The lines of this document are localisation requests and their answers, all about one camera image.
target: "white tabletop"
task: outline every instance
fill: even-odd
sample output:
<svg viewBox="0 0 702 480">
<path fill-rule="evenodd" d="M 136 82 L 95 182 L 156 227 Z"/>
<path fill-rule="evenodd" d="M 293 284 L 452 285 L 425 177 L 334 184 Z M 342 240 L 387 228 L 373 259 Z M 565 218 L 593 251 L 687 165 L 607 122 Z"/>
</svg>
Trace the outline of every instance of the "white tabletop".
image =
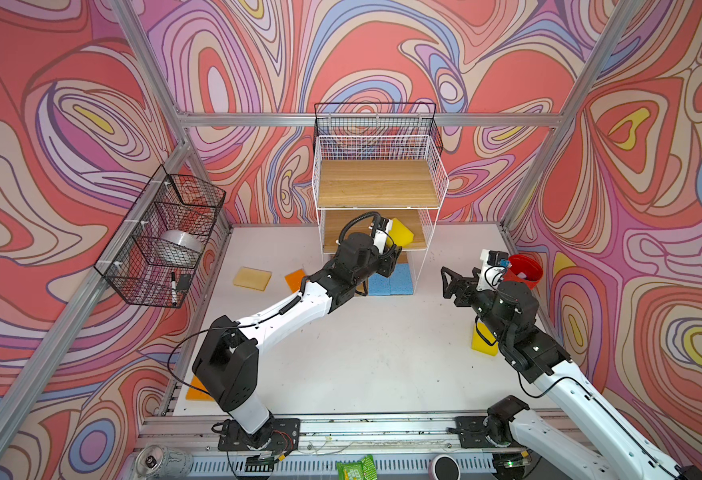
<svg viewBox="0 0 702 480">
<path fill-rule="evenodd" d="M 534 408 L 556 407 L 527 397 L 501 355 L 471 350 L 474 313 L 442 298 L 442 266 L 470 276 L 483 248 L 506 250 L 496 225 L 437 226 L 414 295 L 351 299 L 260 357 L 263 402 L 277 415 L 468 411 L 509 394 Z M 273 272 L 265 292 L 233 285 L 241 266 Z M 290 294 L 285 275 L 321 266 L 315 226 L 235 228 L 203 328 L 274 304 Z M 221 415 L 215 402 L 187 400 L 186 391 L 173 415 Z"/>
</svg>

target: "red bucket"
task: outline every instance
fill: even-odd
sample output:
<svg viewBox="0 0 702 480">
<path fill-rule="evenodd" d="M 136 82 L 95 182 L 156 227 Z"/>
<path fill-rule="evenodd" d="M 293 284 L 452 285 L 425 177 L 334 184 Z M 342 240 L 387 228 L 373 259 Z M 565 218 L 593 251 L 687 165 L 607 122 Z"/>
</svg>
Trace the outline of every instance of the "red bucket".
<svg viewBox="0 0 702 480">
<path fill-rule="evenodd" d="M 527 283 L 530 290 L 533 290 L 535 285 L 538 285 L 540 279 L 543 278 L 543 267 L 529 256 L 511 255 L 509 257 L 509 262 L 511 262 L 511 268 L 503 275 L 503 280 Z"/>
</svg>

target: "wooden shelf board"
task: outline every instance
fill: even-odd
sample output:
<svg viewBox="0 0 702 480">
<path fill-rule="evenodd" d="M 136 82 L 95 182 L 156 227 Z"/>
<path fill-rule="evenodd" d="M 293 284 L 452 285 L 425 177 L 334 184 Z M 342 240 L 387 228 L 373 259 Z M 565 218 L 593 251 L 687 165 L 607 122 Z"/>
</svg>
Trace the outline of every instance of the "wooden shelf board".
<svg viewBox="0 0 702 480">
<path fill-rule="evenodd" d="M 340 231 L 352 219 L 360 216 L 364 212 L 358 210 L 325 210 L 326 216 L 324 219 L 324 246 L 325 254 L 334 254 L 338 249 L 336 240 Z M 420 224 L 420 216 L 417 210 L 375 210 L 385 218 L 398 218 L 400 222 L 409 228 L 414 234 L 415 239 L 410 245 L 407 245 L 404 250 L 425 250 L 425 235 L 423 234 L 423 226 Z M 371 219 L 365 219 L 351 227 L 349 234 L 354 232 L 362 232 L 369 235 L 369 225 Z"/>
<path fill-rule="evenodd" d="M 438 208 L 425 160 L 325 160 L 319 208 Z"/>
</svg>

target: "green snack bag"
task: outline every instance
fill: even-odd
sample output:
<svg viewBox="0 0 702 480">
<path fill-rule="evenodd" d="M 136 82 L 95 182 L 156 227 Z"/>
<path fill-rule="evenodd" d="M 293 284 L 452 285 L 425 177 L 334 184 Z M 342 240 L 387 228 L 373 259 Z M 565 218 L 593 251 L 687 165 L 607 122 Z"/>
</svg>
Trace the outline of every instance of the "green snack bag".
<svg viewBox="0 0 702 480">
<path fill-rule="evenodd" d="M 364 464 L 361 462 L 337 462 L 335 468 L 338 470 L 338 480 L 365 480 Z"/>
<path fill-rule="evenodd" d="M 378 472 L 375 470 L 373 456 L 367 455 L 362 458 L 362 473 L 364 474 L 364 480 L 378 480 Z"/>
</svg>

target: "patterned wall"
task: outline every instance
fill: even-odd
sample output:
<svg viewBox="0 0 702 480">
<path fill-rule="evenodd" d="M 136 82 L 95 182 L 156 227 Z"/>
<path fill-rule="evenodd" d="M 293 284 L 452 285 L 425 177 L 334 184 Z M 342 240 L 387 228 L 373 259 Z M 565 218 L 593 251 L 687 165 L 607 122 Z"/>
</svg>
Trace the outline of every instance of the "patterned wall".
<svg viewBox="0 0 702 480">
<path fill-rule="evenodd" d="M 0 399 L 173 146 L 104 2 L 0 1 Z M 0 478 L 112 477 L 158 405 L 202 281 L 180 310 L 109 290 Z"/>
<path fill-rule="evenodd" d="M 647 2 L 514 228 L 567 349 L 702 467 L 702 2 Z"/>
<path fill-rule="evenodd" d="M 557 112 L 611 0 L 135 2 L 181 110 L 313 111 L 437 101 L 444 112 Z M 314 222 L 311 128 L 191 132 L 235 223 Z M 442 217 L 499 220 L 545 129 L 447 128 Z"/>
</svg>

